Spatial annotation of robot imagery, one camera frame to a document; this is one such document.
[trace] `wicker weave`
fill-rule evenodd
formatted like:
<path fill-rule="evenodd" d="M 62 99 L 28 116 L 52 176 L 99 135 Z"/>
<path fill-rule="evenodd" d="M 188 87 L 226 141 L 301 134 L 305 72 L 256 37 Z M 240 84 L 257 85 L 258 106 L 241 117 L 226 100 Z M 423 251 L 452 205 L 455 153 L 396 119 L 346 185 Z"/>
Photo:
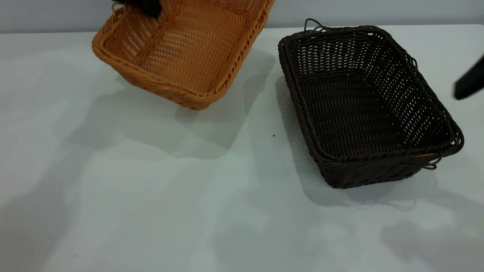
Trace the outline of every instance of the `wicker weave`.
<path fill-rule="evenodd" d="M 464 138 L 417 62 L 374 26 L 305 30 L 279 57 L 309 152 L 335 188 L 434 169 Z"/>
<path fill-rule="evenodd" d="M 131 84 L 204 109 L 227 92 L 274 0 L 160 0 L 158 19 L 125 5 L 92 41 Z"/>

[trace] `basket handle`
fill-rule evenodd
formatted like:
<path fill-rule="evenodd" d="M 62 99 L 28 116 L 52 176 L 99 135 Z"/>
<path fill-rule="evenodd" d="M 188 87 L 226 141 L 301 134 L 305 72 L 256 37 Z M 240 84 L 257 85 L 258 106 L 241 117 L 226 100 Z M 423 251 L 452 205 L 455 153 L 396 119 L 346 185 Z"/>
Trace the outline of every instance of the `basket handle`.
<path fill-rule="evenodd" d="M 325 26 L 321 25 L 321 24 L 320 24 L 318 21 L 316 21 L 316 20 L 314 20 L 314 19 L 312 19 L 312 18 L 307 18 L 307 19 L 306 19 L 306 22 L 304 23 L 304 31 L 306 31 L 306 28 L 307 28 L 307 22 L 308 22 L 308 21 L 313 21 L 313 22 L 315 22 L 315 23 L 317 23 L 317 24 L 318 24 L 318 26 L 317 26 L 315 29 L 313 29 L 313 31 L 316 31 L 316 29 L 318 29 L 318 28 L 321 28 L 321 30 L 328 30 L 328 28 L 327 28 L 327 27 L 325 27 Z"/>

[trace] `dark brown basket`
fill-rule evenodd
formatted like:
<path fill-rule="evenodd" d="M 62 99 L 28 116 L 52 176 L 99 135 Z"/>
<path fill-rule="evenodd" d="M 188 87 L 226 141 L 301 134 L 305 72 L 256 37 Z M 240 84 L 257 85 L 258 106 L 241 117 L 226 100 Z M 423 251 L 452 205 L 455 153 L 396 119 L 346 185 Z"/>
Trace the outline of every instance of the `dark brown basket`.
<path fill-rule="evenodd" d="M 401 180 L 461 150 L 462 131 L 389 33 L 305 29 L 281 40 L 279 58 L 309 152 L 329 185 Z"/>

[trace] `wicker basket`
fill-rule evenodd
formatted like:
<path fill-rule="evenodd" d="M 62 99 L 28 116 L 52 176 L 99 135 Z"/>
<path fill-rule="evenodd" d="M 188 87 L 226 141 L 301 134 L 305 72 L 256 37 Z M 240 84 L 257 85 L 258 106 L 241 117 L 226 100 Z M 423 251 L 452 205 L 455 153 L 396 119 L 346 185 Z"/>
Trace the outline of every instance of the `wicker basket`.
<path fill-rule="evenodd" d="M 435 169 L 464 144 L 415 59 L 382 29 L 319 25 L 282 39 L 279 58 L 309 152 L 334 188 Z"/>
<path fill-rule="evenodd" d="M 274 0 L 160 0 L 153 19 L 114 10 L 92 49 L 131 84 L 200 110 L 222 98 Z"/>

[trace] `basket rim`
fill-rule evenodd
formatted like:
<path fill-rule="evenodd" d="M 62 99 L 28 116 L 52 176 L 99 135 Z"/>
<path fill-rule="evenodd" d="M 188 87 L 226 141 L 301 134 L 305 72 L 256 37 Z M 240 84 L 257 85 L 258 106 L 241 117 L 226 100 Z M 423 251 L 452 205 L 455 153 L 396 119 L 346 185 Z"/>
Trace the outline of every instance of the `basket rim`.
<path fill-rule="evenodd" d="M 308 106 L 305 104 L 305 100 L 302 99 L 302 92 L 299 86 L 299 79 L 295 74 L 293 63 L 291 62 L 291 57 L 288 51 L 288 44 L 299 39 L 313 37 L 313 36 L 324 36 L 331 34 L 338 34 L 338 33 L 348 33 L 348 32 L 378 32 L 382 34 L 385 39 L 387 39 L 391 46 L 398 52 L 399 57 L 404 60 L 406 66 L 404 69 L 408 69 L 411 71 L 412 80 L 418 83 L 419 91 L 423 92 L 425 96 L 428 98 L 428 103 L 430 103 L 435 110 L 441 115 L 443 121 L 448 124 L 448 127 L 452 131 L 453 135 L 449 136 L 449 140 L 445 143 L 442 143 L 438 146 L 429 146 L 425 148 L 412 148 L 407 150 L 398 150 L 398 151 L 388 151 L 388 152 L 379 152 L 379 153 L 369 153 L 369 154 L 361 154 L 361 155 L 352 155 L 352 156 L 334 156 L 327 153 L 322 147 L 321 143 L 316 137 L 316 130 L 315 126 L 312 123 L 311 119 L 308 118 Z M 419 160 L 423 162 L 423 166 L 429 165 L 430 161 L 449 156 L 459 152 L 464 144 L 464 137 L 462 135 L 462 131 L 457 126 L 455 121 L 452 119 L 451 115 L 444 107 L 444 105 L 440 102 L 437 98 L 435 93 L 429 87 L 427 82 L 425 81 L 424 77 L 417 68 L 417 62 L 414 58 L 412 58 L 406 50 L 404 50 L 394 39 L 393 37 L 385 30 L 376 27 L 376 26 L 359 26 L 359 27 L 343 27 L 343 28 L 323 28 L 320 31 L 315 30 L 305 30 L 293 35 L 289 35 L 283 38 L 278 45 L 279 49 L 279 59 L 281 62 L 281 66 L 283 68 L 286 82 L 289 87 L 289 91 L 291 93 L 291 98 L 293 102 L 298 102 L 303 106 L 296 106 L 296 113 L 298 115 L 298 121 L 300 123 L 301 130 L 305 130 L 306 133 L 303 131 L 303 136 L 308 146 L 308 149 L 311 153 L 311 156 L 316 160 L 318 163 L 322 163 L 326 166 L 334 166 L 334 167 L 345 167 L 345 166 L 364 166 L 367 164 L 376 165 L 376 164 L 392 164 L 392 163 L 399 163 L 401 161 L 408 161 L 408 160 Z"/>

